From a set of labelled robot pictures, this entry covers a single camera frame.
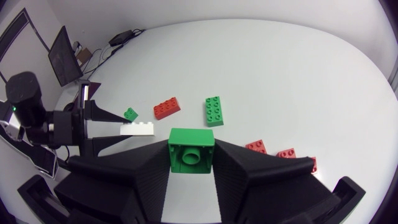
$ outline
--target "computer monitor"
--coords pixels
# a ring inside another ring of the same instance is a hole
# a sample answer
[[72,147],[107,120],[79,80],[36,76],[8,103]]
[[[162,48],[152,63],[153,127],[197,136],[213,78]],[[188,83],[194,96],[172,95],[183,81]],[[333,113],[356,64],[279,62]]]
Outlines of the computer monitor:
[[67,29],[63,26],[49,52],[51,66],[61,86],[83,76],[70,45]]

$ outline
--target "lego brick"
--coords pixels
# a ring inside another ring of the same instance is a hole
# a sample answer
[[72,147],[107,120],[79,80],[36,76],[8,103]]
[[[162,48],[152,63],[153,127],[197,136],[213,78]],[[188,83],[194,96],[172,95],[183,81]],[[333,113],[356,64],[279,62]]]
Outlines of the lego brick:
[[154,114],[155,118],[160,120],[162,118],[165,118],[171,114],[174,114],[175,112],[179,111],[181,108],[178,105],[178,101],[175,97],[172,97],[169,100],[166,100],[165,102],[154,106]]
[[129,108],[126,112],[124,112],[124,118],[128,119],[129,121],[134,121],[137,117],[138,114],[132,108]]
[[206,104],[206,122],[207,126],[215,127],[224,125],[223,113],[221,111],[221,101],[219,96],[207,98]]
[[266,148],[264,147],[264,143],[262,142],[261,139],[258,141],[252,142],[250,144],[247,144],[246,148],[251,149],[256,152],[261,152],[261,153],[267,154]]
[[215,139],[211,129],[172,128],[168,141],[171,171],[209,174]]
[[294,152],[294,148],[291,148],[278,152],[276,156],[281,158],[293,159],[296,158],[296,153]]
[[313,160],[313,168],[311,174],[316,174],[318,172],[318,167],[317,167],[317,158],[316,157],[311,157]]
[[154,135],[154,124],[148,122],[144,124],[140,122],[138,124],[122,124],[120,126],[120,135],[133,135],[133,136],[153,136]]

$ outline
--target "green duplo brick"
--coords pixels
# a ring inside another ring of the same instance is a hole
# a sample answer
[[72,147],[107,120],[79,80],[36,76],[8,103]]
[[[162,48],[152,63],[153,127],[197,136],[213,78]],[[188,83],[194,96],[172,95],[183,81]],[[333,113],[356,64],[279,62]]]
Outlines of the green duplo brick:
[[172,128],[169,137],[172,172],[209,174],[213,163],[214,145],[211,129]]
[[221,112],[220,97],[207,98],[206,101],[206,122],[207,126],[214,127],[224,125],[223,113]]
[[138,114],[132,108],[129,108],[126,112],[124,112],[124,118],[128,119],[131,122],[133,122],[137,117]]

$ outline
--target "white table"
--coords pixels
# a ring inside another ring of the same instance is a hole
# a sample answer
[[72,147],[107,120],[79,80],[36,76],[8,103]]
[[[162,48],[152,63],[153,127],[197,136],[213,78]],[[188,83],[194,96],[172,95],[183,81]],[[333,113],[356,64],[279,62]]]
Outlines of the white table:
[[[241,146],[262,139],[271,155],[294,147],[298,157],[317,157],[315,176],[330,190],[347,175],[366,191],[345,223],[370,221],[397,167],[398,102],[387,80],[365,54],[319,30],[255,20],[151,29],[91,81],[102,83],[99,107],[122,116],[131,106],[136,121],[155,124],[155,137],[130,138],[101,156],[168,139],[171,128],[207,128],[204,100],[220,96],[216,138]],[[57,107],[75,93],[66,89]],[[157,121],[153,106],[173,96],[181,111]],[[119,126],[90,122],[89,136]],[[213,173],[170,173],[162,221],[220,220]]]

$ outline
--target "red duplo brick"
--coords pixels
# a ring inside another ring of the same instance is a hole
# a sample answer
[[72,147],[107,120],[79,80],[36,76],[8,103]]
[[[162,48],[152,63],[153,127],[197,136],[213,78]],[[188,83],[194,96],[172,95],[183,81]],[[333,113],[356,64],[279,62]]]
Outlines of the red duplo brick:
[[316,174],[317,171],[318,171],[317,158],[316,157],[311,157],[311,159],[313,160],[313,168],[312,168],[311,174]]
[[296,153],[294,152],[294,148],[291,148],[278,152],[276,156],[281,158],[291,159],[291,158],[296,158]]
[[162,119],[167,117],[168,115],[174,114],[175,112],[180,110],[180,106],[178,105],[178,101],[175,97],[172,97],[165,102],[154,106],[154,113],[156,119]]
[[258,140],[246,145],[246,148],[251,149],[256,152],[261,152],[267,154],[266,148],[264,147],[264,143],[262,140]]

